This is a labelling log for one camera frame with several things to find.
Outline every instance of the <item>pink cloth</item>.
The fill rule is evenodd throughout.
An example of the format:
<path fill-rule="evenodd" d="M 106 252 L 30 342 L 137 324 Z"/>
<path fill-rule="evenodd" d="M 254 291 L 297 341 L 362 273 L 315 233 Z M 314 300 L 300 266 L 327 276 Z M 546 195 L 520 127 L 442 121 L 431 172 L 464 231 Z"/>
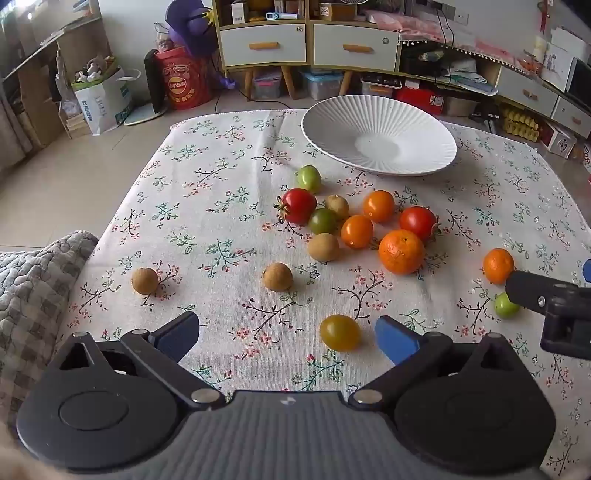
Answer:
<path fill-rule="evenodd" d="M 444 36 L 441 31 L 442 26 L 437 22 L 377 10 L 368 10 L 365 13 L 368 20 L 377 24 L 379 28 L 399 32 L 400 40 L 431 40 L 449 45 L 452 43 L 452 35 L 449 29 L 444 25 L 443 28 L 446 30 Z M 459 27 L 454 26 L 453 33 L 454 48 L 498 60 L 523 72 L 523 68 L 519 65 L 515 56 L 508 51 L 490 45 Z"/>

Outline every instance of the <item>floor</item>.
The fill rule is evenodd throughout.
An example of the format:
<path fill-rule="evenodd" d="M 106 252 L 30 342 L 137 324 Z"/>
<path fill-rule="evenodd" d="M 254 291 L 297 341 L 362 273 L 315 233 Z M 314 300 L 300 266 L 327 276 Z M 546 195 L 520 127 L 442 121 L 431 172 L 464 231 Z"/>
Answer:
<path fill-rule="evenodd" d="M 316 103 L 311 98 L 281 100 L 292 108 L 309 108 Z M 119 127 L 99 137 L 70 140 L 64 136 L 21 162 L 0 183 L 0 251 L 42 248 L 74 230 L 88 230 L 100 237 L 136 177 L 168 135 L 170 125 L 214 113 L 214 108 L 211 101 L 134 127 Z M 270 108 L 281 105 L 247 102 L 239 92 L 226 92 L 217 105 L 218 112 Z M 441 119 L 480 128 L 467 118 Z M 540 153 L 591 223 L 587 171 L 557 155 Z"/>

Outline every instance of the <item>white drawer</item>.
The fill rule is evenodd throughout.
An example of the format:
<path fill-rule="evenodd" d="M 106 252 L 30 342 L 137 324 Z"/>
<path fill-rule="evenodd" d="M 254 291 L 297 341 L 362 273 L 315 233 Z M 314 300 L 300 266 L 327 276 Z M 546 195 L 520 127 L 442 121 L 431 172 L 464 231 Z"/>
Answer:
<path fill-rule="evenodd" d="M 499 95 L 545 116 L 552 115 L 558 98 L 556 93 L 506 67 L 501 67 L 496 87 Z"/>
<path fill-rule="evenodd" d="M 398 33 L 347 25 L 314 25 L 314 65 L 393 72 Z"/>
<path fill-rule="evenodd" d="M 220 32 L 226 67 L 251 63 L 306 62 L 306 25 L 279 24 Z"/>
<path fill-rule="evenodd" d="M 577 132 L 581 137 L 587 138 L 591 132 L 591 116 L 562 97 L 558 97 L 550 118 Z"/>

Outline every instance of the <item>cherry tomato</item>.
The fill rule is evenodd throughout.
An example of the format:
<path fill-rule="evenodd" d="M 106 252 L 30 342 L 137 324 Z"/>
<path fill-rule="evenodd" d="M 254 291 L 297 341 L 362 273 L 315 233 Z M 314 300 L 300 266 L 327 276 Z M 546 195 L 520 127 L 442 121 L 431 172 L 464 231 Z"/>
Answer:
<path fill-rule="evenodd" d="M 316 193 L 322 187 L 322 178 L 314 165 L 306 165 L 299 169 L 297 183 L 303 189 Z"/>
<path fill-rule="evenodd" d="M 408 230 L 423 242 L 429 239 L 439 224 L 435 214 L 425 207 L 410 207 L 399 218 L 400 228 Z"/>
<path fill-rule="evenodd" d="M 354 350 L 361 341 L 361 329 L 351 317 L 331 315 L 320 324 L 320 338 L 337 352 Z"/>
<path fill-rule="evenodd" d="M 308 227 L 315 235 L 336 230 L 336 214 L 328 208 L 319 208 L 310 216 Z"/>
<path fill-rule="evenodd" d="M 512 317 L 518 311 L 519 311 L 519 305 L 517 305 L 516 303 L 513 303 L 512 301 L 509 300 L 509 296 L 507 295 L 506 291 L 501 293 L 496 298 L 495 312 L 499 317 L 506 319 L 506 318 Z"/>
<path fill-rule="evenodd" d="M 340 237 L 345 245 L 351 248 L 365 248 L 374 235 L 372 221 L 363 215 L 353 215 L 343 224 Z"/>
<path fill-rule="evenodd" d="M 277 209 L 289 223 L 306 225 L 312 212 L 316 210 L 316 197 L 308 190 L 291 189 L 278 199 Z"/>
<path fill-rule="evenodd" d="M 394 215 L 394 197 L 385 190 L 376 190 L 365 197 L 363 201 L 363 213 L 374 222 L 387 222 Z"/>

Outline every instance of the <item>white plate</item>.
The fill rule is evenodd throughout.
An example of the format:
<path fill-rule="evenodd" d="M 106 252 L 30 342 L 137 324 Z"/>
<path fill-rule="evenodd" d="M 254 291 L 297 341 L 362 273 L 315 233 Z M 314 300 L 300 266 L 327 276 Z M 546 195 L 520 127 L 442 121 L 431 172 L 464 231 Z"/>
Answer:
<path fill-rule="evenodd" d="M 328 98 L 306 112 L 301 129 L 329 157 L 383 175 L 433 173 L 457 153 L 456 141 L 439 120 L 385 97 Z"/>

